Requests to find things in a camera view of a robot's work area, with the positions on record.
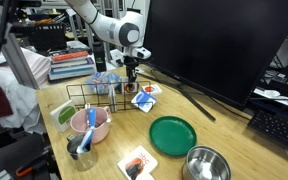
black keyboard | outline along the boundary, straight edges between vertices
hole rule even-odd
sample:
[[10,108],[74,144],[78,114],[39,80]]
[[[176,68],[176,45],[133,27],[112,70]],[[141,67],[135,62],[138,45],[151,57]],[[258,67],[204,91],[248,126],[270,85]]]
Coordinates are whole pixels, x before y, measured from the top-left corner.
[[274,138],[288,147],[288,121],[269,112],[258,110],[248,126]]

green plastic plate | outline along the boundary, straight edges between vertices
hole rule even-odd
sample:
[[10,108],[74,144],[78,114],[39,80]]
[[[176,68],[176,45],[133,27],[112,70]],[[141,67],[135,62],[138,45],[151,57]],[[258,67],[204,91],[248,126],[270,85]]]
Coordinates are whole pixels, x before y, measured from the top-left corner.
[[171,156],[186,155],[197,141],[193,127],[174,116],[156,119],[150,127],[150,138],[159,151]]

wooden table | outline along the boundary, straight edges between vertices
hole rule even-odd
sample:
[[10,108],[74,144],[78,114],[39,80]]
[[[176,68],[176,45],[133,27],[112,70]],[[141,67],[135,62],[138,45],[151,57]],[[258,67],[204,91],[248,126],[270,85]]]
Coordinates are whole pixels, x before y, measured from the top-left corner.
[[[125,68],[113,71],[125,75]],[[185,156],[164,155],[150,142],[150,126],[162,116],[177,116],[190,123],[197,134],[197,145],[210,146],[226,158],[232,179],[288,179],[288,157],[282,145],[256,133],[247,126],[247,119],[225,110],[209,97],[193,95],[216,118],[215,122],[209,120],[177,90],[163,85],[160,85],[163,93],[156,95],[157,103],[148,113],[137,109],[112,113],[109,134],[95,145],[98,152],[96,165],[90,170],[79,172],[72,166],[71,157],[66,151],[66,137],[74,134],[73,130],[69,128],[64,133],[58,132],[49,113],[69,100],[66,85],[81,84],[85,80],[86,78],[75,79],[37,91],[39,107],[64,180],[125,179],[117,163],[139,145],[158,161],[158,166],[151,174],[156,180],[181,179]],[[236,112],[250,118],[240,111]]]

computer monitor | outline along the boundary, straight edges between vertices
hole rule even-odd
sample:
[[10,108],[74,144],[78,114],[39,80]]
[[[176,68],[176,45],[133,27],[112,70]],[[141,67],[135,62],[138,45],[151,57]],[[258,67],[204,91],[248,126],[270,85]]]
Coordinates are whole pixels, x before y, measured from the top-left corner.
[[152,0],[151,66],[237,109],[288,34],[287,0]]

pencil cup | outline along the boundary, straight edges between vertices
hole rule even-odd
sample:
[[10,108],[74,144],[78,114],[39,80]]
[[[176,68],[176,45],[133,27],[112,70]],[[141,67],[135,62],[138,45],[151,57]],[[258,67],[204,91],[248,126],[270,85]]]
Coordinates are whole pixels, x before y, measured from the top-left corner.
[[[92,107],[96,111],[96,125],[92,137],[92,143],[102,141],[109,132],[109,124],[111,122],[111,113],[108,106],[105,107]],[[86,110],[82,109],[74,114],[71,119],[72,129],[79,135],[84,135],[89,127],[87,123]]]
[[86,171],[93,167],[97,162],[97,151],[95,146],[90,143],[90,150],[81,154],[76,149],[81,145],[84,135],[75,136],[67,144],[67,151],[70,154],[74,167],[79,171]]

